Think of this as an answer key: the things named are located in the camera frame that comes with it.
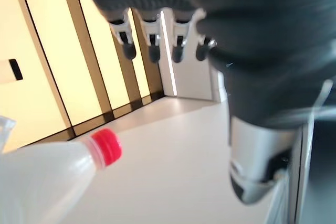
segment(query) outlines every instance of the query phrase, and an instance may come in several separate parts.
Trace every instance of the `white floor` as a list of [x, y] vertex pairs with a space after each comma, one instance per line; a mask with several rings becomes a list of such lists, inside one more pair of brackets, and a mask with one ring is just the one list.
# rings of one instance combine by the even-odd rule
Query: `white floor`
[[106, 126], [123, 156], [62, 224], [264, 223], [271, 196], [246, 207], [231, 189], [226, 104], [165, 98]]

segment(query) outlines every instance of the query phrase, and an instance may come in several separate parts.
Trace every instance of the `metal joint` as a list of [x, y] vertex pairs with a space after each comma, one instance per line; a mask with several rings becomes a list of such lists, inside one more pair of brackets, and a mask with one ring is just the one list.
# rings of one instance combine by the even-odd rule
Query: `metal joint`
[[121, 38], [121, 33], [125, 33], [127, 37], [127, 44], [132, 44], [133, 43], [133, 37], [132, 37], [132, 28], [131, 28], [131, 23], [128, 19], [128, 16], [125, 17], [125, 20], [122, 24], [115, 25], [112, 23], [110, 24], [111, 31], [113, 35], [116, 37], [118, 40], [119, 44], [124, 45], [124, 41]]
[[160, 18], [154, 22], [146, 22], [141, 20], [141, 27], [145, 37], [147, 46], [152, 46], [150, 35], [155, 35], [155, 46], [158, 46], [160, 43]]
[[189, 26], [191, 22], [188, 23], [173, 23], [173, 36], [174, 36], [174, 47], [177, 47], [177, 38], [179, 36], [183, 37], [182, 44], [180, 46], [184, 47], [187, 43], [187, 37], [189, 32]]

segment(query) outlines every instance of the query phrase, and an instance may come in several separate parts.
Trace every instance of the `white plastic bottle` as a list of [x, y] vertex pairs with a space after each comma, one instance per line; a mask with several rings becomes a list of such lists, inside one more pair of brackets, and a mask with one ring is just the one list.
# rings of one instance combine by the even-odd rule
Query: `white plastic bottle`
[[78, 141], [31, 145], [0, 155], [0, 223], [58, 223], [96, 171], [120, 156], [117, 137], [109, 129]]

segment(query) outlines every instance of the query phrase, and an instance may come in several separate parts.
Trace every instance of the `red bottle cap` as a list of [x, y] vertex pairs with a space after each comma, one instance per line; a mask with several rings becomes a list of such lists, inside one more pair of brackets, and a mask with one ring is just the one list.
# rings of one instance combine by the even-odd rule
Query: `red bottle cap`
[[117, 135], [110, 129], [103, 129], [91, 135], [101, 154], [104, 157], [105, 166], [117, 161], [121, 156], [121, 145]]

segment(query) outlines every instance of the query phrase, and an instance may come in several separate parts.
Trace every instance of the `bottle neck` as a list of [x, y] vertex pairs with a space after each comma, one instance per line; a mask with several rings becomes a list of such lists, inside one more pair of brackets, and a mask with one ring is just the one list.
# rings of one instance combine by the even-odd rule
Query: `bottle neck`
[[104, 156], [99, 146], [95, 143], [94, 139], [88, 136], [81, 139], [80, 142], [82, 142], [91, 153], [92, 159], [96, 165], [97, 170], [104, 169], [106, 167]]

